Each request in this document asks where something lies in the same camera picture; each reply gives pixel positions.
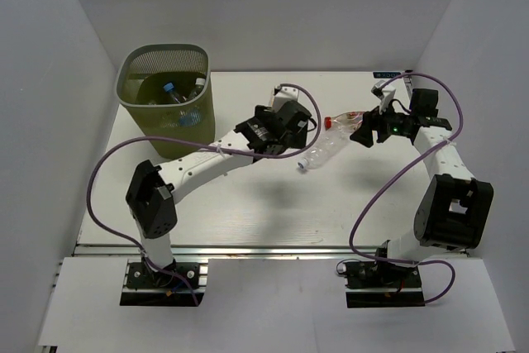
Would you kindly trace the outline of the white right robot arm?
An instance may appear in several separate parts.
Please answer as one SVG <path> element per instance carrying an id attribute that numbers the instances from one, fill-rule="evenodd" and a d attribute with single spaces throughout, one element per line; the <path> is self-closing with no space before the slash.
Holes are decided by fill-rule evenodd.
<path id="1" fill-rule="evenodd" d="M 476 248 L 493 201 L 493 186 L 478 180 L 465 166 L 452 142 L 450 122 L 438 115 L 438 92 L 412 91 L 408 112 L 396 112 L 393 93 L 378 90 L 381 103 L 364 113 L 351 140 L 365 147 L 390 136 L 411 141 L 430 178 L 410 230 L 377 249 L 374 278 L 390 286 L 401 279 L 403 267 L 418 265 L 442 251 Z"/>

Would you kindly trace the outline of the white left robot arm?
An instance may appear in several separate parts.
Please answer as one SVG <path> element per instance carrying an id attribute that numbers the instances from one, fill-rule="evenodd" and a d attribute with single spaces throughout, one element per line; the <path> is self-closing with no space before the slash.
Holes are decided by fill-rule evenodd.
<path id="1" fill-rule="evenodd" d="M 204 184 L 255 162 L 307 145 L 312 114 L 298 101 L 279 108 L 257 106 L 250 119 L 236 125 L 211 150 L 201 149 L 177 160 L 136 166 L 126 203 L 136 221 L 145 257 L 146 276 L 158 286 L 174 278 L 170 231 L 178 218 L 176 205 Z"/>

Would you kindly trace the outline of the blue label crushed bottle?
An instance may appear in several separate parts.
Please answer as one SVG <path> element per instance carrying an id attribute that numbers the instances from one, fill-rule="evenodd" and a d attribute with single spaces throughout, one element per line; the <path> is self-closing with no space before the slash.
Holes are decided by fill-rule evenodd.
<path id="1" fill-rule="evenodd" d="M 163 89 L 173 103 L 182 104 L 187 102 L 185 96 L 178 92 L 173 83 L 169 82 L 165 84 Z"/>

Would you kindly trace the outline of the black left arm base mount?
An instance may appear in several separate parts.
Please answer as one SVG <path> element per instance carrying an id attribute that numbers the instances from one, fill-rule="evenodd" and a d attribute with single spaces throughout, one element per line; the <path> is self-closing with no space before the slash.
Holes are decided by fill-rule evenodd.
<path id="1" fill-rule="evenodd" d="M 198 262 L 175 262 L 167 267 L 184 281 L 152 270 L 144 260 L 129 261 L 123 280 L 120 305 L 123 307 L 183 308 L 197 307 L 203 300 L 205 282 Z"/>

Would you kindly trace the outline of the clear bottle small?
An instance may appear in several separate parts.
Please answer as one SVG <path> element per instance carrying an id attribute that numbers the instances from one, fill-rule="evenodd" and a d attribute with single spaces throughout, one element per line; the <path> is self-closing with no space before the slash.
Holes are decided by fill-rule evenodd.
<path id="1" fill-rule="evenodd" d="M 298 169 L 302 172 L 320 169 L 347 146 L 349 136 L 348 132 L 340 130 L 325 131 L 298 161 Z"/>

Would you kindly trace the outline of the red cap clear bottle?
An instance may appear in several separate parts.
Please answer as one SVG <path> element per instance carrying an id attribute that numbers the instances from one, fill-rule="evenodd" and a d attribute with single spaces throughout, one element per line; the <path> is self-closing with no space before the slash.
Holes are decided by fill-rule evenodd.
<path id="1" fill-rule="evenodd" d="M 335 117 L 325 117 L 324 127 L 327 131 L 352 134 L 360 128 L 363 116 L 364 112 L 344 112 Z"/>

